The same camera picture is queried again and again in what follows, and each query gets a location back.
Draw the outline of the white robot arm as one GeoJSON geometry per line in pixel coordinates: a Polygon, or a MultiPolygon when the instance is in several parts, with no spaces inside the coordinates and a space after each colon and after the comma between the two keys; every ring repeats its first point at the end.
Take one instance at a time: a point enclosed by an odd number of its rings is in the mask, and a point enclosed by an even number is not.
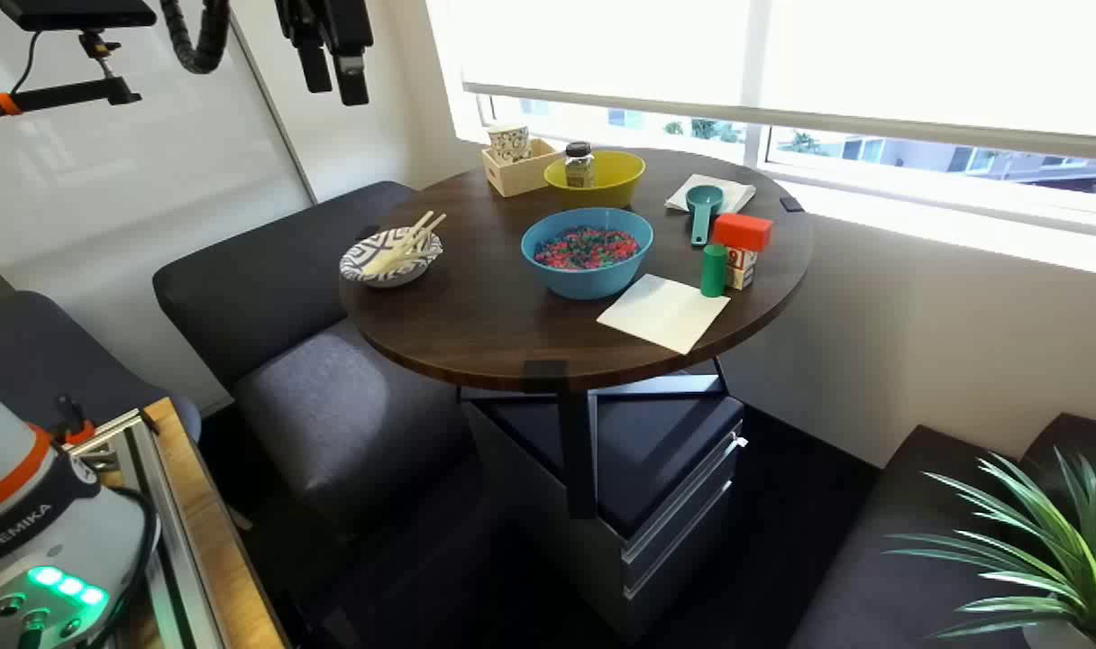
{"type": "Polygon", "coordinates": [[[171,405],[58,304],[0,297],[0,649],[98,649],[158,544],[157,501],[86,464],[171,405]]]}

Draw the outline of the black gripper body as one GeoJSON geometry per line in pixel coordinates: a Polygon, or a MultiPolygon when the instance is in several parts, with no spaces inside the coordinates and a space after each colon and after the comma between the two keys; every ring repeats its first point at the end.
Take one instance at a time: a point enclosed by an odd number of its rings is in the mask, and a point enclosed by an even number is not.
{"type": "Polygon", "coordinates": [[[305,52],[363,53],[372,46],[363,0],[273,0],[273,8],[281,34],[305,52]]]}

